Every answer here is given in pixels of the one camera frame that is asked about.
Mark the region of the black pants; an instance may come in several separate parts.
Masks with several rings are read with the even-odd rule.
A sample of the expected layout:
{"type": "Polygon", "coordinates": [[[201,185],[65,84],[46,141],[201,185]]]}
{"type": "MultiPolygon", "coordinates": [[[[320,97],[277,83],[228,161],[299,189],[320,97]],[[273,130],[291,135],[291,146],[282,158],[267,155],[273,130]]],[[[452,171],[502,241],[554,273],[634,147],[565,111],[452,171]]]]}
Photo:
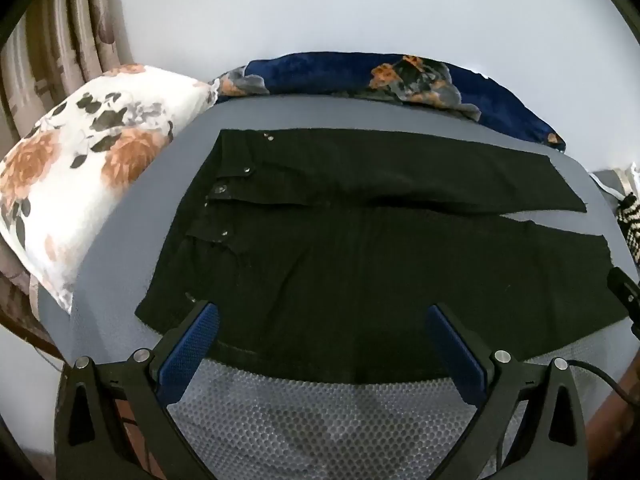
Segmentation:
{"type": "Polygon", "coordinates": [[[544,155],[404,132],[224,130],[137,316],[165,333],[207,300],[213,360],[306,382],[442,377],[433,304],[530,359],[625,315],[603,236],[521,219],[585,209],[544,155]]]}

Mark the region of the black white striped cloth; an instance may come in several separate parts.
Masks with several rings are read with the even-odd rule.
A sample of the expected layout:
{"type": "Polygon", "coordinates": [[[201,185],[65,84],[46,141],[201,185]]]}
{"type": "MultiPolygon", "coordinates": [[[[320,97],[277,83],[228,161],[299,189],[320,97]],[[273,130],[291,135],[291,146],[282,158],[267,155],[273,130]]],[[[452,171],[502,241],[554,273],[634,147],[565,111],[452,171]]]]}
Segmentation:
{"type": "Polygon", "coordinates": [[[617,206],[616,220],[636,266],[640,264],[640,206],[634,193],[629,193],[617,206]]]}

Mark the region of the grey mesh mattress cover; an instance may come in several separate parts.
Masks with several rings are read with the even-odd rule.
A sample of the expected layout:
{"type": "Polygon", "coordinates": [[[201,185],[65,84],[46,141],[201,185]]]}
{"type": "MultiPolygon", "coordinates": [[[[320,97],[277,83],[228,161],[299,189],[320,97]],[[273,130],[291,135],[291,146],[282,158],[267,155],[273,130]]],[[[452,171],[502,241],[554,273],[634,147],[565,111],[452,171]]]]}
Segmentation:
{"type": "Polygon", "coordinates": [[[583,479],[637,271],[573,159],[335,98],[214,107],[75,283],[62,479],[583,479]]]}

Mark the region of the white floral pillow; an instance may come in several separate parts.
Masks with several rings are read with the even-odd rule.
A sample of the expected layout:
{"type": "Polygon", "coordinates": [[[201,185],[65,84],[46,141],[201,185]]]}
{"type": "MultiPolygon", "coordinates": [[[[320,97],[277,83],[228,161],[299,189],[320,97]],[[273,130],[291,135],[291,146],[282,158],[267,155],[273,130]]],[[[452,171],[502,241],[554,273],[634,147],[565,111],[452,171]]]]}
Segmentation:
{"type": "Polygon", "coordinates": [[[52,108],[3,157],[1,235],[63,311],[122,196],[218,96],[217,81],[122,65],[52,108]]]}

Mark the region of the navy floral blanket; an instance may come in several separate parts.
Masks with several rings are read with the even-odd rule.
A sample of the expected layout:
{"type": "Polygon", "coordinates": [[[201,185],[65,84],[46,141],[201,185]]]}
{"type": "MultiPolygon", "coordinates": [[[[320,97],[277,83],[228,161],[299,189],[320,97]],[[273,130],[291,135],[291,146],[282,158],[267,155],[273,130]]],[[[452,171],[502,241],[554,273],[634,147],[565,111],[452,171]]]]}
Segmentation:
{"type": "Polygon", "coordinates": [[[565,151],[566,143],[510,90],[466,68],[417,55],[299,52],[254,60],[212,81],[217,101],[246,96],[342,96],[442,110],[565,151]]]}

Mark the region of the beige patterned curtain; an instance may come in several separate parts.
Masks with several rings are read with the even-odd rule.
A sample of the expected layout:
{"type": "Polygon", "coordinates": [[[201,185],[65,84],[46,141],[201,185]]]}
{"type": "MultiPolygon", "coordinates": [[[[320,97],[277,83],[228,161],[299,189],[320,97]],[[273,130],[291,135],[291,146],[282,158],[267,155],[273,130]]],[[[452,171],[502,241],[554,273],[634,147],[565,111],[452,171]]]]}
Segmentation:
{"type": "Polygon", "coordinates": [[[1,151],[88,80],[120,65],[115,0],[1,0],[1,151]]]}

